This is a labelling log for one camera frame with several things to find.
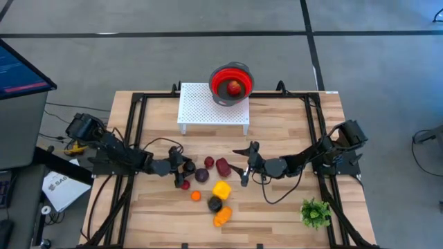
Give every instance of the floor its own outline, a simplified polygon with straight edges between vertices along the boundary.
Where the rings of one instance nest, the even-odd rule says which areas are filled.
[[[0,8],[7,0],[0,0]],[[203,30],[305,30],[296,0],[8,0],[0,37],[26,33],[140,33]],[[316,31],[443,30],[430,22],[443,8],[429,0],[308,0]],[[443,178],[425,174],[410,152],[411,136],[443,122],[442,33],[314,36],[326,91],[339,91],[346,117],[370,139],[361,149],[365,197],[384,248],[441,248]],[[119,90],[166,90],[179,80],[207,82],[230,61],[249,65],[256,89],[283,80],[291,90],[316,90],[305,36],[164,38],[13,38],[13,48],[59,89],[51,102],[110,109]],[[47,106],[70,120],[79,109]],[[106,118],[107,113],[90,111]],[[44,116],[41,132],[66,124]],[[39,139],[41,146],[53,142]],[[443,174],[435,141],[417,145],[420,163]],[[86,211],[85,194],[63,223],[45,228],[55,248],[73,247]]]

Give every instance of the yellow bell pepper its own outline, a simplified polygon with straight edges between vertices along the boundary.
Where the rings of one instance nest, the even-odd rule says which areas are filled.
[[[229,184],[224,181],[218,181],[213,188],[213,194],[221,200],[226,200],[230,194]]]

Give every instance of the orange bell pepper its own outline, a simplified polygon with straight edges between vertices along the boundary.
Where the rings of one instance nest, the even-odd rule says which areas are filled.
[[[230,207],[223,207],[214,217],[214,225],[216,227],[222,226],[229,221],[233,214],[233,210]]]

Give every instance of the desk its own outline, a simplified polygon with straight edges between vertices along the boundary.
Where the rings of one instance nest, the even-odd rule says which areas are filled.
[[[122,133],[125,132],[132,93],[116,93],[109,129],[117,127]],[[345,120],[340,97],[336,93],[321,92],[319,95],[329,131]],[[243,136],[241,127],[229,126],[191,126],[186,135],[182,136],[177,125],[179,99],[149,99],[141,146],[158,137],[176,140],[183,144],[184,155],[193,159],[197,168],[204,166],[206,156],[212,156],[216,160],[224,157],[230,164],[246,167],[246,157],[238,156],[232,150],[247,148],[252,140],[260,142],[260,153],[265,159],[296,154],[311,146],[303,101],[279,98],[250,98],[249,101],[251,125],[247,136]],[[136,119],[132,133],[136,130]],[[164,158],[170,146],[166,141],[158,141],[150,145],[148,150],[154,152],[156,158]],[[84,231],[87,230],[91,205],[105,178],[100,176],[94,181]],[[100,227],[109,213],[115,178],[107,183],[98,199],[92,219],[92,231]],[[136,176],[124,247],[180,248],[182,243],[189,243],[190,248],[255,248],[257,243],[263,243],[265,248],[329,247],[326,229],[315,231],[300,222],[302,200],[312,197],[320,199],[318,180],[310,164],[302,175],[298,189],[276,205],[269,205],[264,201],[260,185],[249,181],[248,187],[241,187],[238,175],[233,173],[225,180],[233,189],[225,202],[233,209],[233,216],[221,228],[213,226],[213,214],[206,205],[211,189],[218,180],[217,170],[212,169],[208,182],[200,184],[191,177],[190,190],[183,191],[174,188],[173,176]],[[337,176],[337,180],[344,213],[363,238],[375,243],[361,186],[350,176]],[[272,181],[266,186],[266,195],[270,200],[276,200],[292,188],[296,181],[297,178]],[[201,191],[202,201],[191,201],[192,190]],[[337,243],[341,243],[338,222],[335,216],[332,218]],[[118,216],[111,243],[117,241],[119,226]]]

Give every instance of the apple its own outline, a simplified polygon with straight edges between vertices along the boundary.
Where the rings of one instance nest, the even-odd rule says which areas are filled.
[[[228,94],[231,96],[238,95],[242,91],[240,84],[237,80],[231,80],[228,83]]]

